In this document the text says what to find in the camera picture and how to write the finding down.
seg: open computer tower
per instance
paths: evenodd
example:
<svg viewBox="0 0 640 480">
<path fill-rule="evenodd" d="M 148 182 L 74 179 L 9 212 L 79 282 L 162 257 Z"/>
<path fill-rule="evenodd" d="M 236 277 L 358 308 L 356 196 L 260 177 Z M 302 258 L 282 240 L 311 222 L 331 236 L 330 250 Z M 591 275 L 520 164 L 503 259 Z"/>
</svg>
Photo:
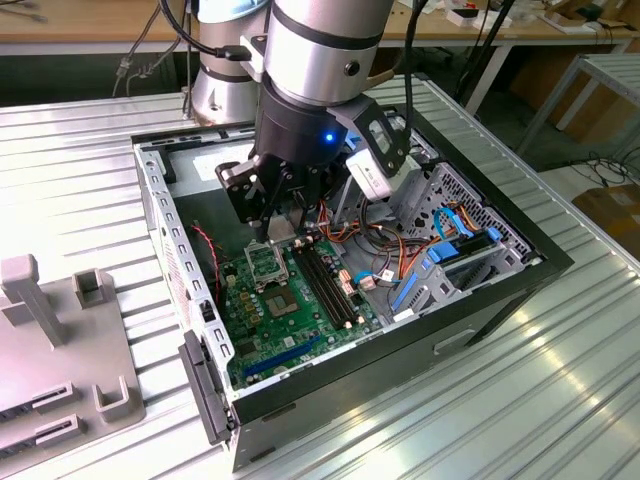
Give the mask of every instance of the open computer tower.
<svg viewBox="0 0 640 480">
<path fill-rule="evenodd" d="M 395 128 L 403 111 L 387 112 Z M 309 215 L 303 234 L 282 215 L 273 243 L 255 242 L 215 174 L 247 159 L 253 125 L 133 138 L 149 232 L 185 332 L 180 354 L 208 438 L 228 444 L 234 470 L 482 341 L 572 264 L 414 118 L 404 183 L 366 205 L 367 223 L 424 239 L 401 279 L 400 254 L 322 233 L 357 228 L 365 202 L 354 181 Z"/>
</svg>

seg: blue connector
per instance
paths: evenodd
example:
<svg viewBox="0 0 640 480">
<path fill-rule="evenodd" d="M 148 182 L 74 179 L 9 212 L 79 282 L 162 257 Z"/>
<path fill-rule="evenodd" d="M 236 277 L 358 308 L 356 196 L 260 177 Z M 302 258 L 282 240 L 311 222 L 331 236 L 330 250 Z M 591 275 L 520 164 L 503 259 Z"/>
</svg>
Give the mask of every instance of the blue connector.
<svg viewBox="0 0 640 480">
<path fill-rule="evenodd" d="M 455 257 L 457 254 L 458 250 L 450 242 L 438 243 L 427 250 L 427 255 L 434 263 L 440 263 L 447 258 Z"/>
<path fill-rule="evenodd" d="M 438 231 L 438 235 L 440 235 L 440 238 L 442 238 L 443 240 L 447 238 L 447 236 L 444 234 L 444 230 L 442 229 L 442 225 L 440 224 L 441 213 L 444 213 L 445 215 L 447 215 L 447 217 L 451 219 L 451 221 L 453 222 L 453 225 L 456 227 L 456 230 L 458 230 L 459 233 L 461 233 L 462 235 L 466 235 L 469 238 L 473 237 L 473 232 L 464 226 L 464 223 L 462 222 L 460 217 L 456 215 L 453 212 L 453 210 L 447 207 L 442 207 L 437 209 L 436 213 L 434 213 L 434 216 L 433 216 L 433 224 L 435 225 L 436 230 Z"/>
<path fill-rule="evenodd" d="M 489 238 L 496 243 L 502 240 L 502 234 L 500 233 L 500 230 L 498 230 L 496 227 L 487 228 L 487 233 L 489 234 Z"/>
<path fill-rule="evenodd" d="M 391 310 L 395 312 L 398 309 L 400 304 L 404 301 L 405 297 L 409 293 L 409 290 L 411 290 L 411 287 L 413 287 L 413 284 L 416 283 L 416 280 L 418 280 L 418 276 L 415 273 L 412 273 L 404 288 L 400 291 L 400 293 L 394 300 L 393 305 L 391 305 Z"/>
</svg>

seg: connector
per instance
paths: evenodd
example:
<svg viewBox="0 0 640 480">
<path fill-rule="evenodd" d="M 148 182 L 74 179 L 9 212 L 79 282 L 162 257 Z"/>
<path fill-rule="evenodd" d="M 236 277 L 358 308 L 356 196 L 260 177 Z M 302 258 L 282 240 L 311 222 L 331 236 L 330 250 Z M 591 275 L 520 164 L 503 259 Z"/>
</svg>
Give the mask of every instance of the connector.
<svg viewBox="0 0 640 480">
<path fill-rule="evenodd" d="M 225 45 L 220 50 L 219 58 L 226 58 L 232 62 L 248 62 L 251 60 L 251 52 L 242 45 Z"/>
<path fill-rule="evenodd" d="M 371 275 L 367 275 L 362 280 L 360 280 L 359 285 L 360 288 L 362 288 L 362 290 L 366 292 L 368 290 L 373 290 L 374 288 L 376 288 L 376 281 Z"/>
<path fill-rule="evenodd" d="M 120 59 L 120 65 L 118 66 L 118 70 L 116 70 L 116 77 L 118 78 L 126 77 L 127 73 L 129 72 L 129 69 L 131 68 L 132 63 L 133 62 L 128 56 L 122 57 Z"/>
</svg>

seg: ram slot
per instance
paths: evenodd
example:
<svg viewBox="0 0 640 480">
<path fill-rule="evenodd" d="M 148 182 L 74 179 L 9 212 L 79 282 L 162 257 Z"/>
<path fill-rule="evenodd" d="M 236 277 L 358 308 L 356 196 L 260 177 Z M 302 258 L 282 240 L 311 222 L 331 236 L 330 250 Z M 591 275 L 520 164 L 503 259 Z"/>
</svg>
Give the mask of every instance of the ram slot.
<svg viewBox="0 0 640 480">
<path fill-rule="evenodd" d="M 333 281 L 316 251 L 310 247 L 295 249 L 293 258 L 314 295 L 329 315 L 334 328 L 344 328 L 346 322 L 355 320 L 353 308 Z"/>
</svg>

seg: aluminum table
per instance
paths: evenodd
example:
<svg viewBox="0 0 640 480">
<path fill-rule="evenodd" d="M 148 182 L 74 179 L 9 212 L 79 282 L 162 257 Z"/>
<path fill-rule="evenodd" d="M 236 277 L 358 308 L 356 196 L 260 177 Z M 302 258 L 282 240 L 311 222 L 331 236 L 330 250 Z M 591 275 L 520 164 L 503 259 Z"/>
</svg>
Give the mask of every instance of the aluminum table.
<svg viewBox="0 0 640 480">
<path fill-rule="evenodd" d="M 414 85 L 416 108 L 576 264 L 486 341 L 236 477 L 638 478 L 640 265 L 434 84 Z M 401 103 L 402 79 L 371 94 Z M 225 478 L 178 358 L 131 151 L 132 134 L 192 126 L 181 107 L 171 94 L 0 110 L 0 251 L 36 254 L 43 281 L 114 277 L 147 408 L 15 478 Z"/>
</svg>

